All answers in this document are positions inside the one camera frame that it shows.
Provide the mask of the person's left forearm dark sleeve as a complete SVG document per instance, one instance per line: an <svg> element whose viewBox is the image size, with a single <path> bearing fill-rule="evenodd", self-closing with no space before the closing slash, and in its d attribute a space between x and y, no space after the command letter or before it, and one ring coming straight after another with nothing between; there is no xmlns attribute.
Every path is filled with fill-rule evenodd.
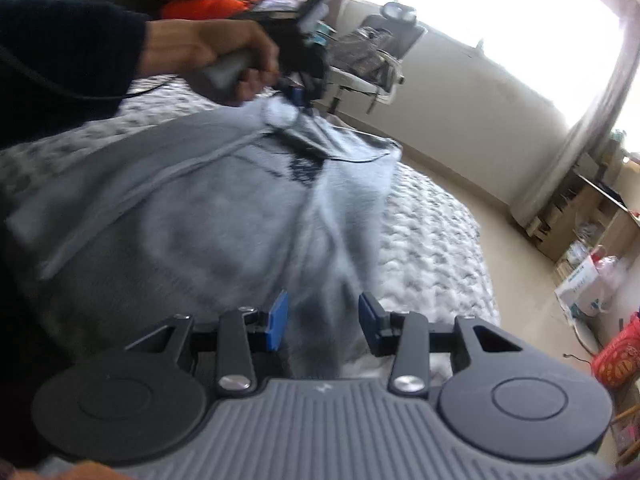
<svg viewBox="0 0 640 480"><path fill-rule="evenodd" d="M107 2L1 0L1 146L110 118L149 18Z"/></svg>

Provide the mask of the person's left hand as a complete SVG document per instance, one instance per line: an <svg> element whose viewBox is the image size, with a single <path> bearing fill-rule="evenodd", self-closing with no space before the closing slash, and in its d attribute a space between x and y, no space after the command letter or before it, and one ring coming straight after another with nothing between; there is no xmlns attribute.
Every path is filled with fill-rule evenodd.
<svg viewBox="0 0 640 480"><path fill-rule="evenodd" d="M245 49L251 50L259 63L242 73L236 81L235 95L222 101L239 106L279 79L279 49L253 21L149 21L137 76L183 75Z"/></svg>

